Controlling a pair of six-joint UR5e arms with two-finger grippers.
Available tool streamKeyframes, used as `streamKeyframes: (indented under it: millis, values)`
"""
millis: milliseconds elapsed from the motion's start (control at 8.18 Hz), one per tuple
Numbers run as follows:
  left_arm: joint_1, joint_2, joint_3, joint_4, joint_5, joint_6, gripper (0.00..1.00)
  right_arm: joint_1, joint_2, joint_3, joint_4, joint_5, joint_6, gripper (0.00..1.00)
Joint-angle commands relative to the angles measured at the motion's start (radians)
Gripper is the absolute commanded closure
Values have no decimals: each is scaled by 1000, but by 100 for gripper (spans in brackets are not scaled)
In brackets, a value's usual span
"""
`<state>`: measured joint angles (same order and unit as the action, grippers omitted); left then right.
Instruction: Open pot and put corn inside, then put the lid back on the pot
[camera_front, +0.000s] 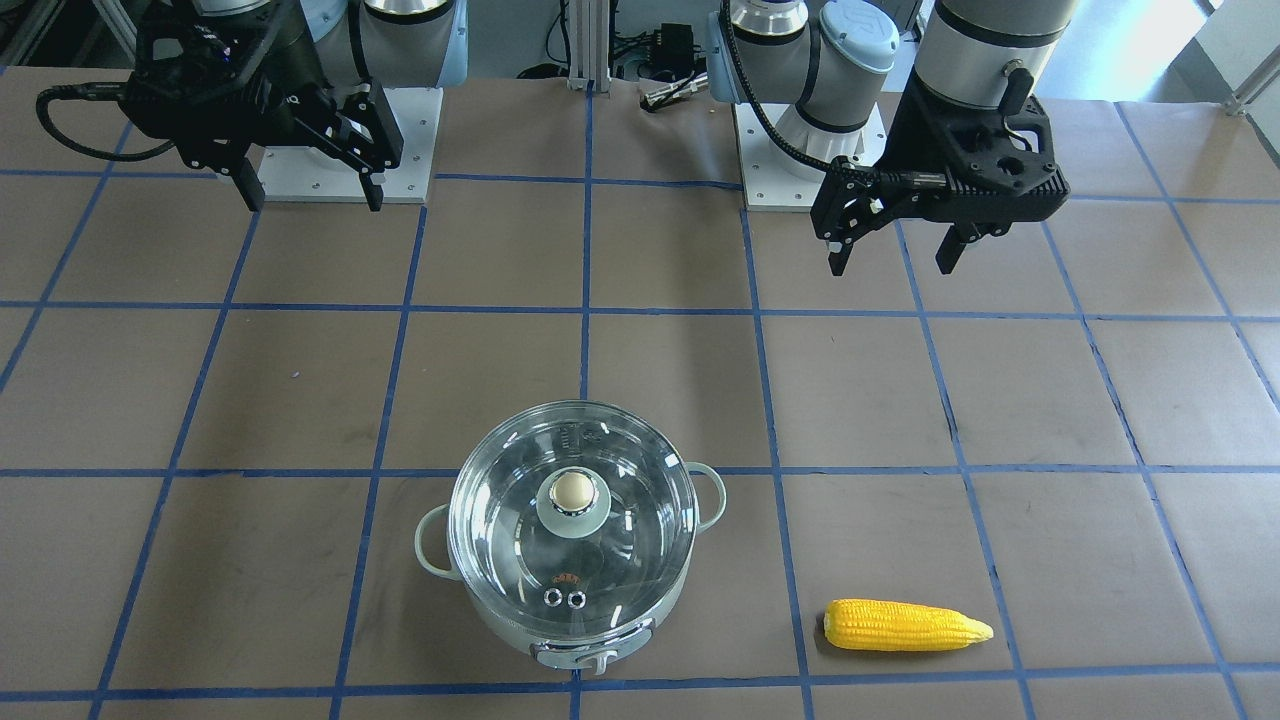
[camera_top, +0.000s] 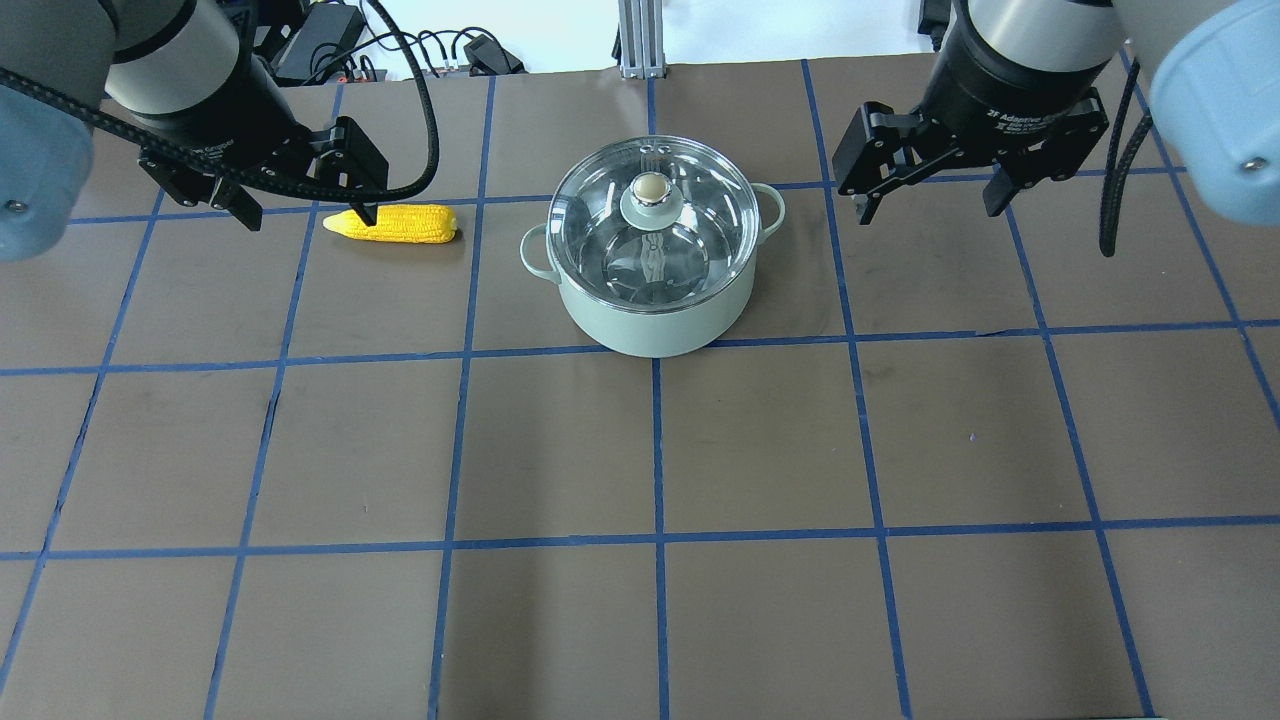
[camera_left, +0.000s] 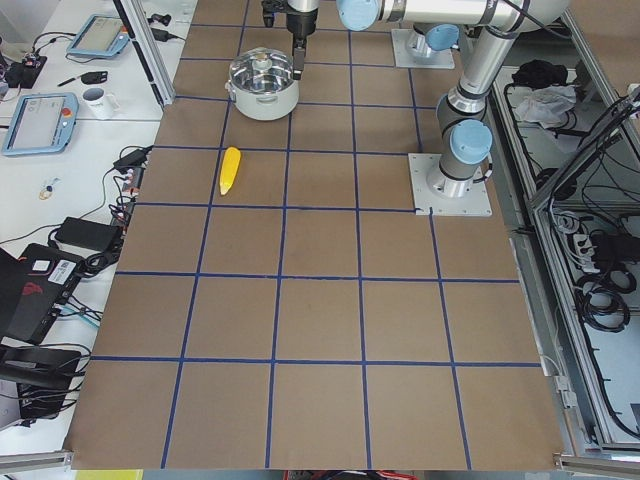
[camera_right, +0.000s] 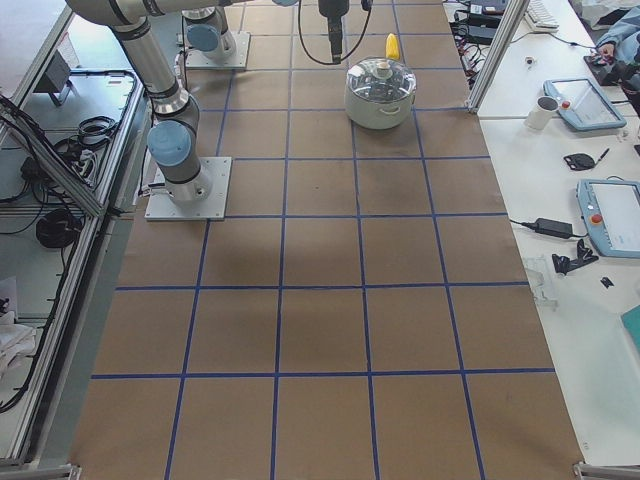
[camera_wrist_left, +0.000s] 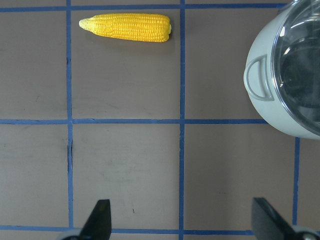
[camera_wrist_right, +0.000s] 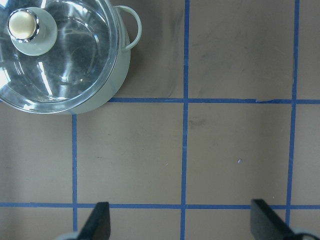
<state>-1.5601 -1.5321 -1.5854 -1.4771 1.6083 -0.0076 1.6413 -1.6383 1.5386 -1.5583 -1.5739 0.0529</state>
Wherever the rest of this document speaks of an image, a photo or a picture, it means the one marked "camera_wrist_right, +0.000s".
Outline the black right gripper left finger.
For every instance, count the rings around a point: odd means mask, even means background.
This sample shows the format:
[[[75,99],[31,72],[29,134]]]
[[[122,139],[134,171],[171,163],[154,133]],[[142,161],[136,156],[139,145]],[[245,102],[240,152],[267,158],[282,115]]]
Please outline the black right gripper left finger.
[[[78,240],[108,240],[111,236],[110,206],[108,202],[98,202],[83,228]]]

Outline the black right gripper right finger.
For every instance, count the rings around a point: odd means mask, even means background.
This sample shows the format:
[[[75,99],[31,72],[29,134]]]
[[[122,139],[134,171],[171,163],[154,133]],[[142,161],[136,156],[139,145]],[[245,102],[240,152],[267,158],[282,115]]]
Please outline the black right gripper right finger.
[[[263,199],[252,199],[250,232],[255,240],[295,240],[296,234]]]

